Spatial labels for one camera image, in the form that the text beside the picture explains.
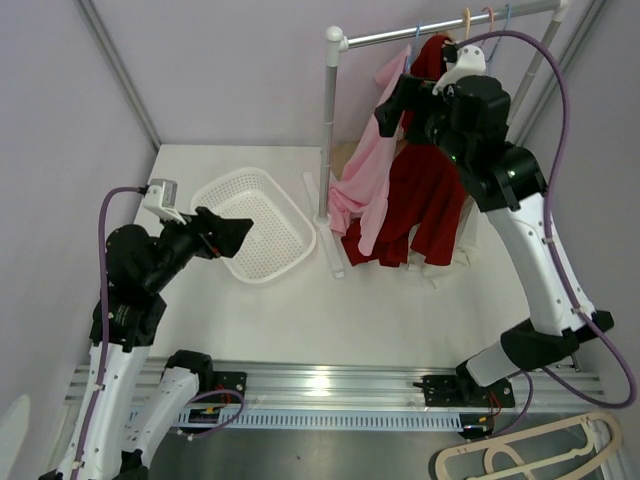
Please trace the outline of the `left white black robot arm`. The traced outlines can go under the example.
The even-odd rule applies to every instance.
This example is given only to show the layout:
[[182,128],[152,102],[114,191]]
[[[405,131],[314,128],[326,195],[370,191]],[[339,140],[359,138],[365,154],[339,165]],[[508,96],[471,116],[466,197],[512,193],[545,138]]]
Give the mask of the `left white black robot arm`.
[[172,355],[159,386],[136,417],[130,408],[139,373],[166,310],[162,290],[194,258],[232,258],[254,223],[199,207],[165,220],[159,235],[128,224],[103,240],[106,283],[93,312],[90,371],[79,418],[63,459],[47,479],[145,479],[176,417],[191,401],[231,396],[207,354]]

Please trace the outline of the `beige t shirt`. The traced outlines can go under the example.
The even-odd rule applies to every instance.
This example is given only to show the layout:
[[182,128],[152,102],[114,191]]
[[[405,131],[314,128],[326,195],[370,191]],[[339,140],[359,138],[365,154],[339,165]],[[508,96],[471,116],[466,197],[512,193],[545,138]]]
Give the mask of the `beige t shirt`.
[[330,169],[337,180],[343,175],[344,167],[355,153],[358,141],[344,142],[333,146],[330,150]]

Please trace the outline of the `light blue wire hanger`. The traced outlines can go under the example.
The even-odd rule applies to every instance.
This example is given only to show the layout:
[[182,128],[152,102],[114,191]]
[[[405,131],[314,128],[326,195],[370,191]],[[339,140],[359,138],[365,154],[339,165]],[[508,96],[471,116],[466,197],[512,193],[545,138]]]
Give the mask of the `light blue wire hanger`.
[[421,28],[422,28],[422,21],[419,21],[418,25],[416,26],[415,35],[413,37],[411,53],[407,57],[407,62],[406,62],[406,66],[405,66],[405,72],[406,73],[409,73],[411,71],[413,63],[415,62],[415,60],[418,58],[418,56],[420,54],[420,50],[421,50],[421,46],[420,46]]

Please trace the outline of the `red t shirt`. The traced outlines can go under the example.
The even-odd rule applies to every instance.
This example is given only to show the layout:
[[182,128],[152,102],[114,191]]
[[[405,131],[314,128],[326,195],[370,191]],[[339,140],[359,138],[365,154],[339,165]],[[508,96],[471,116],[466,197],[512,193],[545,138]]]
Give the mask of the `red t shirt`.
[[369,256],[359,253],[360,222],[352,220],[340,235],[352,265],[377,261],[396,268],[407,263],[412,250],[427,264],[451,263],[456,228],[467,194],[454,165],[433,145],[405,141],[404,127],[410,116],[402,116],[397,127],[395,158],[389,174],[388,209]]

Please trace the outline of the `beige plastic hanger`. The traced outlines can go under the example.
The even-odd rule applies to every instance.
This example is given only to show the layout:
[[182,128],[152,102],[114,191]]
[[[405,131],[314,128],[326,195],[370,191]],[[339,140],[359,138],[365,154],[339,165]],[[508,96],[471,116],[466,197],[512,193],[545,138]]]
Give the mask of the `beige plastic hanger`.
[[[462,39],[463,40],[467,40],[470,36],[470,30],[471,30],[471,17],[472,17],[472,13],[469,7],[465,7],[462,10],[462,21],[463,21],[463,27],[464,27],[464,34]],[[455,43],[456,42],[456,37],[455,35],[450,31],[450,30],[444,30],[441,32],[442,35],[445,36],[445,42],[446,43]]]

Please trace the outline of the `pink t shirt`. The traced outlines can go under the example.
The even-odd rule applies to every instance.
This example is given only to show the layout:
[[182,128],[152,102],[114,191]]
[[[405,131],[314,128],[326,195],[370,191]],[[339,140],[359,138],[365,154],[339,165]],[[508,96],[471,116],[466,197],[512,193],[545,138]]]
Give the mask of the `pink t shirt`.
[[369,256],[388,209],[389,174],[395,158],[398,131],[390,137],[379,134],[371,116],[359,143],[346,162],[341,178],[330,184],[328,212],[330,228],[345,235],[352,220],[360,222],[360,254]]

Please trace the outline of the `cream white t shirt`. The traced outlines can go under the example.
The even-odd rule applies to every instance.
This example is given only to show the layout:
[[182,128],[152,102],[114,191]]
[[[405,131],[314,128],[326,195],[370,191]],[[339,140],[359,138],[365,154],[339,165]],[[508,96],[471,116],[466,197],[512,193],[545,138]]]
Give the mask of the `cream white t shirt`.
[[443,289],[453,284],[479,259],[478,220],[478,207],[475,201],[468,197],[462,205],[456,228],[451,263],[447,266],[427,264],[422,254],[410,250],[404,269],[418,275],[433,290]]

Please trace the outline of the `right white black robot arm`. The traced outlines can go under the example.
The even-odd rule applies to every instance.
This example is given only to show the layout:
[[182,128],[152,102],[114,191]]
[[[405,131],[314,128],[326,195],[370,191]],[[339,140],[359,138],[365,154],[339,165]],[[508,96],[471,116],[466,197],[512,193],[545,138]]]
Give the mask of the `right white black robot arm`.
[[455,166],[464,190],[506,247],[529,308],[526,320],[457,366],[456,395],[474,405],[491,385],[570,356],[614,320],[578,291],[568,292],[577,288],[576,279],[556,270],[553,260],[564,254],[555,227],[544,219],[547,184],[534,155],[506,139],[511,98],[500,82],[472,75],[441,91],[435,87],[401,75],[375,110],[379,132],[390,135],[401,116],[411,114],[408,141],[438,148]]

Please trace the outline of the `pink wire hanger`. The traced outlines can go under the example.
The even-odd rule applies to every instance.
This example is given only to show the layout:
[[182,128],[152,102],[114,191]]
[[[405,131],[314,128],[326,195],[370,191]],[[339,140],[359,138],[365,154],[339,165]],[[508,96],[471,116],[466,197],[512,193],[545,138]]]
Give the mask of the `pink wire hanger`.
[[[494,29],[495,29],[495,23],[496,23],[494,9],[491,6],[485,6],[482,9],[482,11],[485,12],[488,15],[488,18],[489,18],[489,32],[493,32]],[[484,54],[485,54],[485,59],[488,62],[490,62],[493,59],[493,57],[494,57],[494,55],[496,53],[496,48],[497,48],[498,44],[499,44],[498,40],[493,41],[491,44],[489,44],[489,40],[488,39],[484,39],[481,42],[481,48],[483,49]]]

